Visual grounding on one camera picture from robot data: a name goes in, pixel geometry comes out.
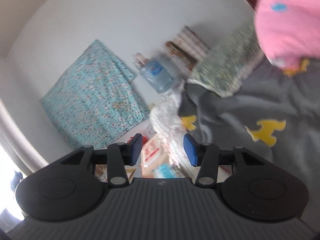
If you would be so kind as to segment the baby wipes pack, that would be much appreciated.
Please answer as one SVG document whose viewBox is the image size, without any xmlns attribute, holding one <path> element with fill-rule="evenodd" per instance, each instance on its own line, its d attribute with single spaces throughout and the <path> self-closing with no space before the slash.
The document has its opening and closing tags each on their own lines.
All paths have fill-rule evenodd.
<svg viewBox="0 0 320 240">
<path fill-rule="evenodd" d="M 153 177 L 153 171 L 170 164 L 169 148 L 158 134 L 149 139 L 141 150 L 141 170 L 144 177 Z"/>
</svg>

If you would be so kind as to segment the teal waffle towel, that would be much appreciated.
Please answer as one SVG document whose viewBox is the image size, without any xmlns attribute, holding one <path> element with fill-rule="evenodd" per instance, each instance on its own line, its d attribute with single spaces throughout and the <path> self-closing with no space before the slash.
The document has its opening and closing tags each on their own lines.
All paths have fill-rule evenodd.
<svg viewBox="0 0 320 240">
<path fill-rule="evenodd" d="M 176 177 L 174 168 L 169 164 L 161 164 L 157 166 L 152 170 L 152 174 L 154 178 L 159 179 L 172 179 Z"/>
</svg>

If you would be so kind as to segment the white woven blanket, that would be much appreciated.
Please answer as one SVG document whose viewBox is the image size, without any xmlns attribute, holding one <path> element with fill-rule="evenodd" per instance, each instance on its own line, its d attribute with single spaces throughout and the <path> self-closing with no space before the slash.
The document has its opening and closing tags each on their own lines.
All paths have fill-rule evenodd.
<svg viewBox="0 0 320 240">
<path fill-rule="evenodd" d="M 195 180 L 198 168 L 191 166 L 183 147 L 184 135 L 196 129 L 195 115 L 178 116 L 182 101 L 182 92 L 172 90 L 163 95 L 162 101 L 150 112 L 153 130 L 159 139 L 168 147 L 169 163 L 174 165 L 186 177 Z"/>
</svg>

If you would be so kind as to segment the grey blanket yellow patches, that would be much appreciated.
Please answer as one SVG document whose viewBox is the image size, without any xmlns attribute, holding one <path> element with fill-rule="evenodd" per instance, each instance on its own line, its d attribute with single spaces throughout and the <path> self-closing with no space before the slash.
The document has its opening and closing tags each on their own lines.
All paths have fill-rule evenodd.
<svg viewBox="0 0 320 240">
<path fill-rule="evenodd" d="M 309 191 L 302 215 L 319 229 L 319 61 L 287 77 L 263 60 L 233 96 L 186 84 L 179 116 L 195 116 L 192 136 L 223 150 L 244 146 L 301 179 Z"/>
</svg>

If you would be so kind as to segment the green floral pillow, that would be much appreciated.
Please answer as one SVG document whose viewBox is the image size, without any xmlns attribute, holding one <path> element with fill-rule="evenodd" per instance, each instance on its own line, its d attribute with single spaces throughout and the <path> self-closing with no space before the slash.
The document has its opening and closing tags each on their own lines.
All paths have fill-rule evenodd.
<svg viewBox="0 0 320 240">
<path fill-rule="evenodd" d="M 240 89 L 263 58 L 254 21 L 250 19 L 197 63 L 187 83 L 200 85 L 221 98 L 227 98 Z"/>
</svg>

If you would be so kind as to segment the blue water jug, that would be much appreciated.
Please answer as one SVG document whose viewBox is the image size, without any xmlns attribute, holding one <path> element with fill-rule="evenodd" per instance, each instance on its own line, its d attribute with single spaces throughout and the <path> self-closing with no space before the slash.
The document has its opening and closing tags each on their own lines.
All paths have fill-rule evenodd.
<svg viewBox="0 0 320 240">
<path fill-rule="evenodd" d="M 174 85 L 174 77 L 156 59 L 150 59 L 140 68 L 139 72 L 159 94 L 167 92 Z"/>
</svg>

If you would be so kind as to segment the grey window curtain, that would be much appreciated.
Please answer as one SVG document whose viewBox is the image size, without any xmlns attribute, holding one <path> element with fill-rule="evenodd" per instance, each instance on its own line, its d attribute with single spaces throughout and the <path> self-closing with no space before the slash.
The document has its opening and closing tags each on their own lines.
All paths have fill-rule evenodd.
<svg viewBox="0 0 320 240">
<path fill-rule="evenodd" d="M 21 132 L 2 100 L 1 146 L 25 175 L 31 175 L 49 164 Z"/>
</svg>

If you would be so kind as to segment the rolled floral mattress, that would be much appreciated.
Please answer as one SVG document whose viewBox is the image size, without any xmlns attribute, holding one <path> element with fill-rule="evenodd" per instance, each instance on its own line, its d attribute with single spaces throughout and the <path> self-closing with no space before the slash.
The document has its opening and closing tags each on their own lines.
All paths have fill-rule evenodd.
<svg viewBox="0 0 320 240">
<path fill-rule="evenodd" d="M 185 63 L 185 66 L 189 70 L 193 70 L 194 66 L 200 61 L 200 56 L 196 54 L 194 51 L 190 50 L 186 51 L 185 49 L 178 46 L 176 43 L 172 41 L 167 41 L 165 43 L 166 48 L 169 51 L 171 56 L 178 57 Z"/>
</svg>

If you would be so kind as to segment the rolled plaid mattress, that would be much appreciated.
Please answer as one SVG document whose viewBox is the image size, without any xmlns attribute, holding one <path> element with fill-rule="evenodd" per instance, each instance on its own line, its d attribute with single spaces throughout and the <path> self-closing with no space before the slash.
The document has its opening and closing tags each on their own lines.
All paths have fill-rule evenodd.
<svg viewBox="0 0 320 240">
<path fill-rule="evenodd" d="M 197 61 L 202 61 L 210 51 L 210 48 L 187 25 L 176 35 L 174 43 Z"/>
</svg>

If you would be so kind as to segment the pink pillow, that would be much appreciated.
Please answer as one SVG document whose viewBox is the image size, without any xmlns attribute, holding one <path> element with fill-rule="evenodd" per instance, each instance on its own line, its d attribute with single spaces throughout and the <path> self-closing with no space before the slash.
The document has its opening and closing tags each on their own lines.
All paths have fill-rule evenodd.
<svg viewBox="0 0 320 240">
<path fill-rule="evenodd" d="M 254 23 L 260 48 L 281 70 L 319 58 L 319 0 L 258 0 Z"/>
</svg>

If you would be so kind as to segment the floral teal wall cloth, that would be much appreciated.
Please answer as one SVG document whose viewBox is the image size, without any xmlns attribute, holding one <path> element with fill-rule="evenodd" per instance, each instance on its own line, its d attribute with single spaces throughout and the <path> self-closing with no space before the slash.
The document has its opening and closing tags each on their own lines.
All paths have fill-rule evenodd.
<svg viewBox="0 0 320 240">
<path fill-rule="evenodd" d="M 95 40 L 40 100 L 67 145 L 105 148 L 149 116 L 131 83 L 135 75 Z"/>
</svg>

